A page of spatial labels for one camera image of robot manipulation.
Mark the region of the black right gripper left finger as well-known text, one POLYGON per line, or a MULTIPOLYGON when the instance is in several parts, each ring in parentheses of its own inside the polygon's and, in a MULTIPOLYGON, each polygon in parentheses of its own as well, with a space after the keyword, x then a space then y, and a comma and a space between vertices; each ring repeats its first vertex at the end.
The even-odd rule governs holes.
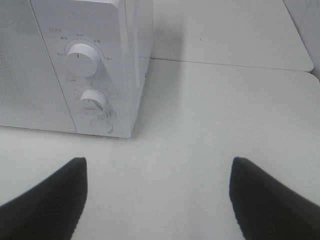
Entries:
POLYGON ((76 157, 0 207, 2 240, 70 240, 88 195, 87 161, 76 157))

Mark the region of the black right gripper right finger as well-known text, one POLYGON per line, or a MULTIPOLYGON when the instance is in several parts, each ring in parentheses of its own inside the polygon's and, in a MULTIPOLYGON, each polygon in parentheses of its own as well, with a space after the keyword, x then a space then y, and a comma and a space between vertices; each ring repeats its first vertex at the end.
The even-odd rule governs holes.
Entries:
POLYGON ((246 240, 318 240, 320 207, 247 158, 235 157, 229 197, 246 240))

